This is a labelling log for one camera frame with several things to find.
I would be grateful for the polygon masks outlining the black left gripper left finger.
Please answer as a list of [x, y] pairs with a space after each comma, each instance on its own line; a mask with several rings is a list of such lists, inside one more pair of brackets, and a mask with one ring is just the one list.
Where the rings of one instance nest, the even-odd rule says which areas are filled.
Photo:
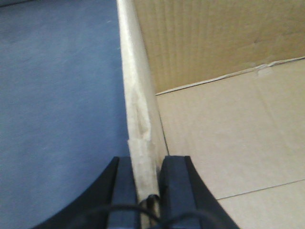
[[38, 229], [138, 229], [134, 210], [90, 213], [97, 207], [135, 205], [136, 188], [131, 159], [114, 157], [100, 176], [71, 204], [36, 226]]

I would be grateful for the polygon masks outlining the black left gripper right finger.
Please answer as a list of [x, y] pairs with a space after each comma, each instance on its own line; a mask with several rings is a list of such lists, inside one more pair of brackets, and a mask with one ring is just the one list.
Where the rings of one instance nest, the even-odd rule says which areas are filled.
[[166, 156], [160, 173], [161, 218], [168, 229], [237, 229], [189, 156]]

